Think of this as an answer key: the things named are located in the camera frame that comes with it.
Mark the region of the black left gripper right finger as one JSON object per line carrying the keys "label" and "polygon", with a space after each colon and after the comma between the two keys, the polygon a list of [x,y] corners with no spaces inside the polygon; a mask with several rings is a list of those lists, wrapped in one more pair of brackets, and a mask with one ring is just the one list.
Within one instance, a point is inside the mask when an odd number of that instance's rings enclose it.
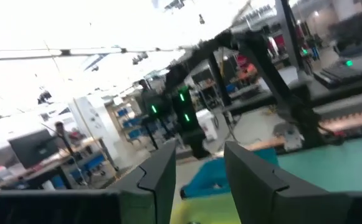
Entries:
{"label": "black left gripper right finger", "polygon": [[235,142],[226,176],[242,224],[362,224],[362,192],[329,192]]}

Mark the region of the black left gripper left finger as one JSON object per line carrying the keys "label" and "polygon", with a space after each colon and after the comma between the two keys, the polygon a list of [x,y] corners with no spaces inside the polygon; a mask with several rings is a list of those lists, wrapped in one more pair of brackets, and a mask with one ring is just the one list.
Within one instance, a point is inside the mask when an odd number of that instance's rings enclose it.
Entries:
{"label": "black left gripper left finger", "polygon": [[106,189],[0,191],[0,224],[169,224],[175,185],[167,142]]}

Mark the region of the blue plastic bin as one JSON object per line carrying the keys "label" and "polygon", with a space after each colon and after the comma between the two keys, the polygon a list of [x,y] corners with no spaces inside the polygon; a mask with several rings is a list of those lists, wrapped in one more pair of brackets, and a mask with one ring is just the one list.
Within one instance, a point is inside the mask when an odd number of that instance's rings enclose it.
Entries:
{"label": "blue plastic bin", "polygon": [[[252,151],[268,163],[279,165],[274,147]],[[231,188],[226,177],[226,164],[223,156],[205,162],[192,180],[181,187],[179,194],[185,200],[230,193]]]}

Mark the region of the wooden background desk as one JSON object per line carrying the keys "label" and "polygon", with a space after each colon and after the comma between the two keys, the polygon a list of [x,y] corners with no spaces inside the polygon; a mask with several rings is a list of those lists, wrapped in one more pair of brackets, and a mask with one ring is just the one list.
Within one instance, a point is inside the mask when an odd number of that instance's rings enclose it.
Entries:
{"label": "wooden background desk", "polygon": [[78,177],[84,179],[103,162],[109,163],[114,172],[119,171],[103,139],[87,138],[79,146],[61,149],[58,158],[50,159],[37,170],[24,174],[22,180],[30,186],[41,186],[51,181],[55,189],[73,189]]}

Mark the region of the yellow-green plastic bin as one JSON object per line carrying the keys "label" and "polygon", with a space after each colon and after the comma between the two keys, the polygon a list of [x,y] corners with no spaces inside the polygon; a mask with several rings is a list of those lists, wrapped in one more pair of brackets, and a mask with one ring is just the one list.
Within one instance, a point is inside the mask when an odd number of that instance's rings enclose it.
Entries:
{"label": "yellow-green plastic bin", "polygon": [[232,195],[219,194],[180,201],[169,224],[241,224]]}

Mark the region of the storage shelf with blue bins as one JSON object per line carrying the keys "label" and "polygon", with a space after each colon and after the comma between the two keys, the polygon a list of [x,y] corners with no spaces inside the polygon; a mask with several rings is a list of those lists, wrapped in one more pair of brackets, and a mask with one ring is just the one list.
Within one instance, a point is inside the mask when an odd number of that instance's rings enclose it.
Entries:
{"label": "storage shelf with blue bins", "polygon": [[120,131],[124,134],[127,142],[133,144],[134,141],[141,143],[142,136],[148,136],[152,145],[157,148],[153,133],[148,126],[147,114],[136,114],[130,106],[114,106],[114,115],[120,126]]}

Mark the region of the person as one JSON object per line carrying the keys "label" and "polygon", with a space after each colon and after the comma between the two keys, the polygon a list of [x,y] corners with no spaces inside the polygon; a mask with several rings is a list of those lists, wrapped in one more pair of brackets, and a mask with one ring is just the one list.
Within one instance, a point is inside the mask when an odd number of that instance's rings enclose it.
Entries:
{"label": "person", "polygon": [[138,84],[142,86],[142,91],[141,91],[142,93],[149,93],[151,91],[151,88],[145,79],[139,80]]}
{"label": "person", "polygon": [[65,149],[67,146],[65,145],[65,141],[62,137],[66,140],[66,142],[71,145],[71,140],[68,132],[64,128],[64,124],[61,121],[57,121],[55,123],[55,135],[57,136],[55,142],[59,148]]}

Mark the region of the black computer monitor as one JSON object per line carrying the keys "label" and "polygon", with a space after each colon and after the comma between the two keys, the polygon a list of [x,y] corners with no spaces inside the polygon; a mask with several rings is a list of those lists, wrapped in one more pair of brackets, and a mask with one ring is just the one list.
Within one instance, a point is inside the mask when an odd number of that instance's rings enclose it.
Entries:
{"label": "black computer monitor", "polygon": [[9,140],[19,162],[25,169],[40,164],[43,160],[58,153],[55,143],[56,137],[51,136],[48,130],[43,129]]}

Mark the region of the black ceiling spotlight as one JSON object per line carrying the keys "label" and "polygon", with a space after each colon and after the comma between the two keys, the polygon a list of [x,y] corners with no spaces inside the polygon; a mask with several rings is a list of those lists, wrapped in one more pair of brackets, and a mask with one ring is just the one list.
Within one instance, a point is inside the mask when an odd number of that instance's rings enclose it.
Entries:
{"label": "black ceiling spotlight", "polygon": [[144,59],[147,59],[148,57],[149,56],[148,56],[147,52],[140,52],[135,57],[132,58],[132,64],[138,65],[141,61],[143,61]]}
{"label": "black ceiling spotlight", "polygon": [[50,99],[52,98],[52,95],[50,94],[50,92],[49,91],[43,91],[40,95],[39,95],[39,97],[38,97],[38,99],[37,99],[37,103],[39,104],[39,105],[41,105],[41,104],[50,104]]}

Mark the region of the black equipment case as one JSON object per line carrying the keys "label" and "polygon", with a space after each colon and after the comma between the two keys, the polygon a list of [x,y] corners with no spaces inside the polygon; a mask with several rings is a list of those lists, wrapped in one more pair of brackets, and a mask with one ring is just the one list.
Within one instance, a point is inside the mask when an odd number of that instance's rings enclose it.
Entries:
{"label": "black equipment case", "polygon": [[335,89],[362,81],[362,70],[353,68],[352,60],[342,60],[313,74],[327,89]]}

